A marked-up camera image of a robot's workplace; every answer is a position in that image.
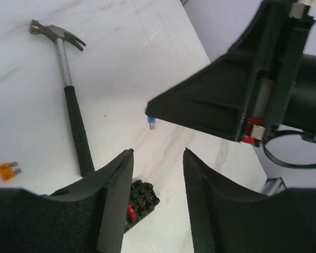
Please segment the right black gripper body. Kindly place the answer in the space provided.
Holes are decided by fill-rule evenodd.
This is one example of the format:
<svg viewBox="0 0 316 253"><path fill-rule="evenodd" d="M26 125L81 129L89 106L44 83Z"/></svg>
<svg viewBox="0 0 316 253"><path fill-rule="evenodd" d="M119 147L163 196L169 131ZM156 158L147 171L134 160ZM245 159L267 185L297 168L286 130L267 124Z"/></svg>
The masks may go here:
<svg viewBox="0 0 316 253"><path fill-rule="evenodd" d="M316 56L303 52L315 24L309 10L298 1L262 1L228 50L246 76L234 141L258 145L283 124L316 142Z"/></svg>

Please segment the blue blade fuse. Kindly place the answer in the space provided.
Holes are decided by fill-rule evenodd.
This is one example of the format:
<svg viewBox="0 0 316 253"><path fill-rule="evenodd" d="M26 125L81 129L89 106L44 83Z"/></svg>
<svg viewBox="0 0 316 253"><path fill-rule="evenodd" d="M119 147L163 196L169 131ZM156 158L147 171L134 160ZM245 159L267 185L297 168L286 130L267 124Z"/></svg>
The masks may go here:
<svg viewBox="0 0 316 253"><path fill-rule="evenodd" d="M149 129L150 130L154 130L155 129L155 123L156 123L156 119L154 117L147 117L147 122L149 124Z"/></svg>

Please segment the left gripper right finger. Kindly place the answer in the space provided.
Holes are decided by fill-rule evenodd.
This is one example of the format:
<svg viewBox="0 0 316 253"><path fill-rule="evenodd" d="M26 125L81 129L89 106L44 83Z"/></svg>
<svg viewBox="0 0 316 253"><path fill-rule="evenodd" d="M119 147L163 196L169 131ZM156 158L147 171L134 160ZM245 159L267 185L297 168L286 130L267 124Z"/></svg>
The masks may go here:
<svg viewBox="0 0 316 253"><path fill-rule="evenodd" d="M316 189L267 196L221 175L188 149L183 171L195 252L316 252Z"/></svg>

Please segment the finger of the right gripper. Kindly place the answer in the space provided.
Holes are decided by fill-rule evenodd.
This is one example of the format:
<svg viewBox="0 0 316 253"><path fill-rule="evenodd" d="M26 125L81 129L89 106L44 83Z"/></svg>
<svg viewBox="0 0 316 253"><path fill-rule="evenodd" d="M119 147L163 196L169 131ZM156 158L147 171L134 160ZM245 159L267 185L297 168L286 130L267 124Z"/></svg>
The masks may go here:
<svg viewBox="0 0 316 253"><path fill-rule="evenodd" d="M213 63L149 100L146 115L241 141L255 86L255 42L237 41Z"/></svg>

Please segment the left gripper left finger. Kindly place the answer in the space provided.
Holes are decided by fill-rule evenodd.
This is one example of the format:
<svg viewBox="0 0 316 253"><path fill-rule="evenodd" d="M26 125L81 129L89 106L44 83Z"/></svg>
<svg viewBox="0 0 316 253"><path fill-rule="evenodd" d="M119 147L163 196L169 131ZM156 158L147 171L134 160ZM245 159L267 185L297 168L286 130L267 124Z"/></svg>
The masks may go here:
<svg viewBox="0 0 316 253"><path fill-rule="evenodd" d="M120 252L133 167L129 149L51 195L0 188L0 252Z"/></svg>

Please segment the black fuse box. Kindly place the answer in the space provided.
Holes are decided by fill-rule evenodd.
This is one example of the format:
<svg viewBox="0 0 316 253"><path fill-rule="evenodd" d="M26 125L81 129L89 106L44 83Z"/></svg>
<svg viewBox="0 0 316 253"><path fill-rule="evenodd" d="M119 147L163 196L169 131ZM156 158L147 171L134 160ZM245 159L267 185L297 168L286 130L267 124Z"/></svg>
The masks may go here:
<svg viewBox="0 0 316 253"><path fill-rule="evenodd" d="M124 232L126 233L137 223L147 217L160 203L153 185L142 180L131 184L129 204L125 219Z"/></svg>

